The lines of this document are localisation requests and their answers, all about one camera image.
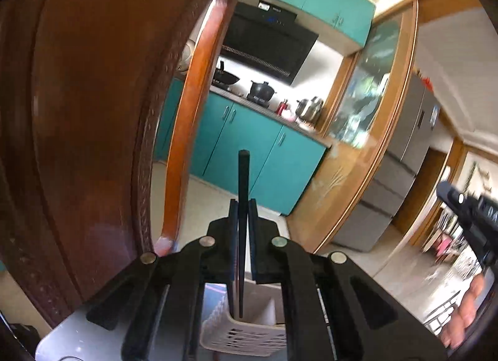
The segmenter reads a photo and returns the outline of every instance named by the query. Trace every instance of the plastic basket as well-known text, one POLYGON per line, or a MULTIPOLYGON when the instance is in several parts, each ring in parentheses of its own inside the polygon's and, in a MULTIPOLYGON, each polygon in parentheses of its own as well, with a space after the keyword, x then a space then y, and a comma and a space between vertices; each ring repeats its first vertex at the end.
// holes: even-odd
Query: plastic basket
POLYGON ((220 353, 268 357, 286 347, 285 327, 275 325, 283 317, 280 289, 246 280, 244 291, 244 313, 253 323, 233 319, 225 296, 203 323, 200 344, 220 353))

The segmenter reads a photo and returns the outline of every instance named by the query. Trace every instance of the tile floor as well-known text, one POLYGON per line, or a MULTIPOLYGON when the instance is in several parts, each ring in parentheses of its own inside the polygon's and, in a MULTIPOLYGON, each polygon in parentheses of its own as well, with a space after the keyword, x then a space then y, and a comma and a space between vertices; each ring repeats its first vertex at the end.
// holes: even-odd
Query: tile floor
POLYGON ((371 252, 356 252, 333 244, 330 252, 346 253, 421 322, 459 291, 457 303, 460 303, 471 279, 463 280, 447 264, 435 265, 431 254, 421 253, 413 246, 405 246, 379 271, 401 239, 401 233, 389 227, 371 252))
MULTIPOLYGON (((162 227, 164 182, 165 165, 155 163, 151 185, 153 239, 159 237, 162 227)), ((226 217, 231 198, 236 198, 236 196, 209 185, 200 179, 191 177, 187 190, 183 224, 178 235, 177 249, 181 249, 191 240, 205 235, 209 222, 212 220, 226 217)), ((258 212, 260 216, 275 221, 280 234, 289 237, 285 217, 265 208, 258 208, 258 212)), ((375 275, 375 280, 422 321, 430 311, 442 304, 455 292, 461 290, 462 295, 468 288, 470 279, 462 281, 447 265, 435 266, 432 256, 420 253, 413 247, 405 247, 394 256, 382 271, 377 273, 379 267, 399 243, 401 237, 395 228, 388 228, 370 253, 360 253, 334 245, 331 245, 329 249, 330 251, 339 249, 345 252, 369 275, 377 274, 375 275)), ((248 262, 247 250, 246 271, 249 270, 250 263, 248 262)), ((0 272, 0 310, 3 311, 10 322, 33 325, 38 329, 41 336, 50 331, 49 326, 6 271, 0 272)), ((201 350, 200 353, 202 353, 201 358, 209 358, 206 350, 201 350)), ((285 359, 281 353, 279 352, 275 357, 271 358, 285 359)), ((223 359, 228 359, 227 357, 227 354, 222 356, 223 359)))

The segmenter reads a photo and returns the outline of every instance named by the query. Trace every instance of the red bottle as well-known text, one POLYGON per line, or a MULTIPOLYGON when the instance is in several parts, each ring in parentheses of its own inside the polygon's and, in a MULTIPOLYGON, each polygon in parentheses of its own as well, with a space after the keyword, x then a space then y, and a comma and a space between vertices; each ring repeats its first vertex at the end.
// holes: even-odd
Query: red bottle
POLYGON ((278 105, 277 107, 277 111, 275 111, 275 113, 280 116, 282 115, 282 111, 284 111, 285 109, 288 108, 288 104, 287 104, 287 99, 285 99, 284 101, 280 102, 280 104, 278 105))

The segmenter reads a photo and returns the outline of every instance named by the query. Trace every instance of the hand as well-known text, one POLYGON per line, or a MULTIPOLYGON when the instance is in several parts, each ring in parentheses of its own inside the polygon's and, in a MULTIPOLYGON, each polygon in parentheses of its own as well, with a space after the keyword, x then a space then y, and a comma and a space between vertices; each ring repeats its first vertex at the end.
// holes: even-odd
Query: hand
POLYGON ((477 274, 470 283, 469 290, 464 294, 462 303, 451 314, 450 321, 443 326, 439 335, 445 347, 449 345, 455 349, 462 344, 465 338, 465 328, 469 327, 476 318, 474 302, 484 288, 484 276, 477 274))

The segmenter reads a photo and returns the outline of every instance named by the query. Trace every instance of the refrigerator door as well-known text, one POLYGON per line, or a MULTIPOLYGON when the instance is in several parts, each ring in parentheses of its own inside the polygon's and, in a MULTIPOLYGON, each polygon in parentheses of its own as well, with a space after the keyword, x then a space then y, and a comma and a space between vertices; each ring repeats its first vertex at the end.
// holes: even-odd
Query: refrigerator door
POLYGON ((391 218, 360 201, 334 236, 333 242, 369 252, 391 222, 391 218))
POLYGON ((394 129, 388 150, 399 160, 402 159, 408 141, 417 125, 417 119, 420 112, 420 105, 424 96, 425 86, 418 76, 412 75, 408 85, 407 95, 399 116, 398 123, 394 129))
POLYGON ((439 114, 439 104, 434 95, 426 90, 418 115, 415 131, 402 157, 402 163, 418 173, 429 149, 432 130, 439 114))
POLYGON ((414 175, 389 154, 384 155, 373 178, 387 187, 388 190, 402 197, 403 200, 415 181, 414 175))
POLYGON ((394 216, 402 206, 404 198, 389 191, 379 182, 372 180, 363 193, 362 201, 394 216))

